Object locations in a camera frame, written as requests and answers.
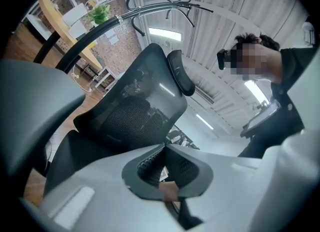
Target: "white ceiling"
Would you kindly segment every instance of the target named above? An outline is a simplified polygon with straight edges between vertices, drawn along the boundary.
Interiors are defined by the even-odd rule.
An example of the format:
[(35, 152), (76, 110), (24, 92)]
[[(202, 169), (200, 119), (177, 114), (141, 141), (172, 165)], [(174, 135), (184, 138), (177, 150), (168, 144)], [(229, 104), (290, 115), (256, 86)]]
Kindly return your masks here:
[[(137, 6), (163, 1), (134, 0)], [(189, 101), (189, 105), (194, 110), (202, 108), (199, 112), (217, 124), (217, 136), (239, 134), (242, 126), (257, 112), (253, 106), (258, 101), (230, 70), (219, 70), (216, 53), (222, 48), (229, 49), (235, 36), (245, 32), (256, 35), (262, 32), (279, 42), (282, 49), (291, 47), (308, 14), (299, 0), (192, 0), (192, 3), (214, 13), (191, 10), (189, 17), (195, 28), (178, 11), (171, 11), (169, 20), (165, 20), (166, 11), (144, 16), (140, 25), (147, 35), (139, 37), (141, 47), (158, 43), (166, 53), (181, 49), (187, 74), (214, 100), (206, 110), (194, 101)], [(182, 33), (182, 42), (169, 40), (169, 47), (166, 47), (168, 39), (150, 36), (148, 27)], [(269, 99), (270, 83), (262, 81), (258, 85)]]

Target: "black hair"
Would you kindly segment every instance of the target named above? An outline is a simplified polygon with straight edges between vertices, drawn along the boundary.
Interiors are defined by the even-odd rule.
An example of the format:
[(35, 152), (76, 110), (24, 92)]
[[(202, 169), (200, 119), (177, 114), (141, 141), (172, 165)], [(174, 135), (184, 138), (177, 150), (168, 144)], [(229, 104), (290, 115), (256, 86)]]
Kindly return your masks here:
[[(280, 44), (276, 41), (274, 41), (270, 36), (267, 36), (265, 34), (260, 34), (261, 38), (261, 45), (275, 50), (279, 51), (280, 50)], [(257, 37), (252, 34), (252, 33), (244, 33), (237, 35), (234, 40), (238, 42), (238, 44), (258, 44), (258, 39)]]

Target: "wooden table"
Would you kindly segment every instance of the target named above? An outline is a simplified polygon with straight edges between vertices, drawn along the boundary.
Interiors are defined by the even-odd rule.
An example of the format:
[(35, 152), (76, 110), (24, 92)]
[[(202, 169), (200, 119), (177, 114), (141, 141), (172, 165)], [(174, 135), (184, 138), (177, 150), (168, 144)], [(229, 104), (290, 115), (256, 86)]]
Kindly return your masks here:
[[(77, 40), (69, 34), (70, 27), (64, 22), (62, 14), (55, 9), (51, 0), (38, 1), (44, 16), (55, 30), (46, 43), (44, 43), (41, 50), (37, 54), (37, 57), (34, 59), (34, 62), (41, 63), (59, 38), (62, 38), (62, 40), (65, 41), (69, 47), (75, 45)], [(79, 54), (79, 56), (98, 71), (102, 69), (101, 64), (87, 47)]]

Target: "chair headrest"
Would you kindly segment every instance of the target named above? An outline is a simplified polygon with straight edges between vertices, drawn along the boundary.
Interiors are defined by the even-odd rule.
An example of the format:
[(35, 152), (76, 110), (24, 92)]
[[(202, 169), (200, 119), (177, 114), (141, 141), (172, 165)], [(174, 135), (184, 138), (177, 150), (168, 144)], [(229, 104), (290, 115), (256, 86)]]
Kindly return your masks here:
[(181, 50), (173, 50), (168, 54), (167, 59), (173, 77), (177, 85), (180, 87), (182, 93), (185, 96), (193, 95), (196, 91), (196, 85), (191, 81), (184, 69)]

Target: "fluorescent light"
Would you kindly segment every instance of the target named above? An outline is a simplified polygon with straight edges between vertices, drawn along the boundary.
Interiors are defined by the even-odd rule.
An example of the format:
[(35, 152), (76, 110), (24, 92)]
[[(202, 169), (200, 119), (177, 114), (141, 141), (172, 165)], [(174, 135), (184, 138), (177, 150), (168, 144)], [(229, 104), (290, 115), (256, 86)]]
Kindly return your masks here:
[(213, 130), (213, 127), (210, 125), (210, 124), (208, 124), (200, 115), (196, 115), (202, 122), (204, 122), (211, 130)]
[(149, 32), (151, 35), (170, 38), (170, 39), (177, 40), (177, 41), (181, 42), (181, 34), (177, 33), (177, 32), (164, 30), (164, 29), (158, 29), (158, 28), (152, 28), (152, 27), (149, 27)]
[(162, 83), (159, 83), (160, 87), (171, 94), (173, 97), (176, 96), (172, 91), (170, 91), (167, 87), (165, 87)]
[(266, 101), (266, 103), (269, 104), (269, 100), (267, 99), (267, 97), (252, 80), (246, 81), (244, 85), (248, 87), (248, 89), (253, 93), (253, 95), (260, 103)]

